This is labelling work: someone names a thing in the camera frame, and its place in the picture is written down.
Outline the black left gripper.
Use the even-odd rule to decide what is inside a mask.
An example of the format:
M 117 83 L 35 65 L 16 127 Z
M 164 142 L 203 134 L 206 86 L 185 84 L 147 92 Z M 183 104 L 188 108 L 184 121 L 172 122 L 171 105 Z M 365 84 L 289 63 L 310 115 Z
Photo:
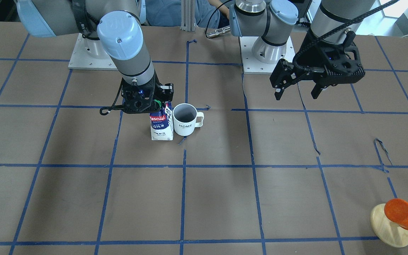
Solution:
M 304 80 L 313 80 L 316 84 L 311 96 L 316 100 L 322 91 L 334 84 L 356 83 L 365 76 L 361 56 L 353 42 L 355 32 L 348 32 L 349 38 L 343 36 L 342 44 L 330 44 L 322 40 L 299 56 L 297 63 L 303 67 L 322 69 L 322 73 L 305 75 Z M 286 88 L 298 83 L 295 66 L 285 59 L 279 59 L 271 76 L 274 96 L 279 101 Z

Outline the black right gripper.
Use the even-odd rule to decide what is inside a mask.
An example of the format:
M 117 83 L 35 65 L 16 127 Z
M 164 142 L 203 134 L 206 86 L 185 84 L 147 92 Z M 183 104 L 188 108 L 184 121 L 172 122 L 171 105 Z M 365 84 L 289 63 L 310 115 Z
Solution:
M 157 76 L 143 85 L 137 83 L 127 83 L 124 79 L 121 80 L 122 92 L 121 95 L 124 98 L 123 108 L 121 109 L 126 114 L 139 114 L 139 113 L 156 113 L 160 111 L 161 104 L 170 103 L 174 96 L 174 84 L 166 83 L 160 85 Z M 155 92 L 160 86 L 160 102 L 155 100 L 158 98 Z

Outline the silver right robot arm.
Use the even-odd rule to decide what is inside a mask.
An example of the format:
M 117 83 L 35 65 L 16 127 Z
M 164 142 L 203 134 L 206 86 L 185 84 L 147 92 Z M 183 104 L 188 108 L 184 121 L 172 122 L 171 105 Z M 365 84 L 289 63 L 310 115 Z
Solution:
M 123 104 L 103 107 L 101 115 L 156 113 L 173 99 L 173 84 L 161 84 L 141 29 L 144 0 L 16 0 L 18 17 L 32 36 L 46 38 L 81 33 L 96 39 L 123 76 L 118 95 Z

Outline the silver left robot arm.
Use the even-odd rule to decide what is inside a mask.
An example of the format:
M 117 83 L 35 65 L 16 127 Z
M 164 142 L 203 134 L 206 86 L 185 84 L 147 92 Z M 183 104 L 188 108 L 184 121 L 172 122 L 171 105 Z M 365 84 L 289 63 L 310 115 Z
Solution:
M 356 31 L 370 15 L 372 0 L 323 0 L 292 61 L 271 58 L 267 50 L 284 50 L 299 10 L 288 0 L 236 0 L 229 7 L 234 36 L 255 36 L 252 52 L 259 61 L 275 64 L 270 76 L 275 98 L 300 81 L 312 80 L 314 99 L 329 86 L 353 84 L 365 76 L 354 43 Z

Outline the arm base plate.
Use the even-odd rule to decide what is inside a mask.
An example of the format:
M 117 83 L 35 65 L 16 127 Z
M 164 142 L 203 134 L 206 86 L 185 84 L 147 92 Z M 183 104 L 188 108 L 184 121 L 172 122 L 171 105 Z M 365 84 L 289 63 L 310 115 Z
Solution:
M 101 42 L 85 39 L 81 33 L 78 34 L 68 67 L 79 70 L 117 70 Z
M 295 51 L 291 38 L 282 46 L 266 44 L 258 36 L 239 38 L 244 74 L 271 74 L 278 61 L 292 62 Z

